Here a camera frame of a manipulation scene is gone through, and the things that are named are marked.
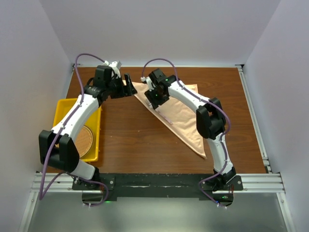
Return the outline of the peach cloth napkin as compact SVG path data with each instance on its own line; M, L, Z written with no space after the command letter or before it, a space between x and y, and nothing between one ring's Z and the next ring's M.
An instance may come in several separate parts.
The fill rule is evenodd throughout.
M170 97L169 100L157 109L168 119L172 121L169 124L162 116L155 110L150 109L145 103L146 96L144 95L147 90L147 85L139 82L133 83L134 88L137 90L135 97L141 104L149 110L157 119L159 119L174 135L176 135L185 145L187 145L193 152L202 158L206 158L204 150L203 137L197 132L196 127L196 114L189 107L179 100Z

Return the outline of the silver fork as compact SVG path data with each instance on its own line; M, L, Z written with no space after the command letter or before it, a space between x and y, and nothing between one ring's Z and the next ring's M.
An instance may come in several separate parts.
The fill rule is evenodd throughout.
M168 119L166 116L164 116L158 109L154 109L153 105L150 103L150 101L148 99L145 99L145 103L148 105L148 107L150 109L155 110L160 116L162 116L169 124L173 124L172 121L170 119Z

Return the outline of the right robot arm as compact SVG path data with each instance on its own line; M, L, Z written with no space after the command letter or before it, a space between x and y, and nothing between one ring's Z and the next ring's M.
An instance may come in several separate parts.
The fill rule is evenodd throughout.
M145 96L154 109L173 97L196 114L197 131L207 140L214 163L214 175L207 181L214 179L217 188L221 190L231 186L236 170L225 142L225 125L230 120L222 110L221 102L217 98L210 99L196 93L187 88L177 75L167 77L160 69L140 80L148 86Z

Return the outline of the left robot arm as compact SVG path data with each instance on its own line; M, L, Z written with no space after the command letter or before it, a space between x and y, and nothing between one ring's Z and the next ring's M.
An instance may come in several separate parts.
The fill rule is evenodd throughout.
M39 134L40 160L45 169L50 166L82 178L88 189L99 186L97 168L80 159L74 142L104 101L137 93L129 74L121 75L120 68L119 61L97 66L94 78L88 80L69 112L50 131L43 130Z

